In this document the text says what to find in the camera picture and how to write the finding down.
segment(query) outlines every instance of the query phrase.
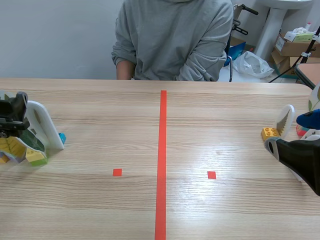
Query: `white wall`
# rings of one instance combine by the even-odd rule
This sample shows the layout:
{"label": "white wall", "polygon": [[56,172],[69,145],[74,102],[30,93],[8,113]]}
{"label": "white wall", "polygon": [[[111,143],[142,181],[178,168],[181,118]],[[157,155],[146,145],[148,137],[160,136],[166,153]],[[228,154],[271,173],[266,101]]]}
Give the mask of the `white wall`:
{"label": "white wall", "polygon": [[115,79],[123,0],[0,0],[0,77]]}
{"label": "white wall", "polygon": [[[232,0],[234,4],[245,4],[249,8],[259,12],[259,16],[243,11],[239,20],[241,28],[249,31],[248,36],[235,33],[234,36],[247,41],[248,44],[256,46],[259,36],[262,33],[263,26],[269,11],[268,7],[263,6],[258,0]],[[320,0],[313,0],[312,4],[301,10],[289,10],[285,16],[282,25],[282,32],[293,30],[298,27],[304,27],[307,22],[312,23],[310,30],[315,31],[320,26]]]}

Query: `red tape square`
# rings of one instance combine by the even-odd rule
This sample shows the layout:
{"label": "red tape square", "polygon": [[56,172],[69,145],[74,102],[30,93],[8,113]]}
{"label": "red tape square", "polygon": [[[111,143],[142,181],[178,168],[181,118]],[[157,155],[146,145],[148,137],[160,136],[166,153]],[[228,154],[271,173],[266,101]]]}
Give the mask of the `red tape square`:
{"label": "red tape square", "polygon": [[113,169],[113,175],[114,177],[122,177],[122,169]]}
{"label": "red tape square", "polygon": [[217,179],[217,175],[215,171],[208,171],[208,179]]}

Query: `blue lego brick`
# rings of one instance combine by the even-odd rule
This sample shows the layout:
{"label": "blue lego brick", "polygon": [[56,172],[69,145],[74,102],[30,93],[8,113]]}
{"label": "blue lego brick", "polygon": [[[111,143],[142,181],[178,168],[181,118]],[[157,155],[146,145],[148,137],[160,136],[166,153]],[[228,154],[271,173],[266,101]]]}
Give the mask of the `blue lego brick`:
{"label": "blue lego brick", "polygon": [[63,145],[65,144],[66,140],[67,140],[67,137],[64,133],[59,133],[59,136],[60,136],[60,139],[63,143]]}

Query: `white plastic clamp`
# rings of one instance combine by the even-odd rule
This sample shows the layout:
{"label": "white plastic clamp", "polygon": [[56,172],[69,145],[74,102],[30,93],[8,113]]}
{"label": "white plastic clamp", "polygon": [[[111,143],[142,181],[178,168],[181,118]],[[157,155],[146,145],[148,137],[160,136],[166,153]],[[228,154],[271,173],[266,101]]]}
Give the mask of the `white plastic clamp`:
{"label": "white plastic clamp", "polygon": [[315,34],[314,34],[314,35],[312,36],[312,40],[317,41],[317,40],[318,40],[318,38],[319,38],[319,35],[315,35]]}
{"label": "white plastic clamp", "polygon": [[303,52],[301,53],[301,56],[305,58],[309,58],[311,56],[311,52],[310,53]]}

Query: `hoodie sleeve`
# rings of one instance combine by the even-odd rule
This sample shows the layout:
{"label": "hoodie sleeve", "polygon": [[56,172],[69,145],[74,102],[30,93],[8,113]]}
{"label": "hoodie sleeve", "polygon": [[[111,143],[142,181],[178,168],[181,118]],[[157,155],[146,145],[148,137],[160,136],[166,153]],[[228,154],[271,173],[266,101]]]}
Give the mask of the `hoodie sleeve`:
{"label": "hoodie sleeve", "polygon": [[123,3],[119,16],[116,19],[115,36],[117,42],[113,46],[113,52],[111,53],[114,64],[117,65],[119,62],[127,60],[136,65],[136,49],[130,36],[126,3]]}
{"label": "hoodie sleeve", "polygon": [[223,5],[198,45],[187,58],[177,81],[218,81],[227,60],[225,48],[230,37],[234,17],[232,3]]}

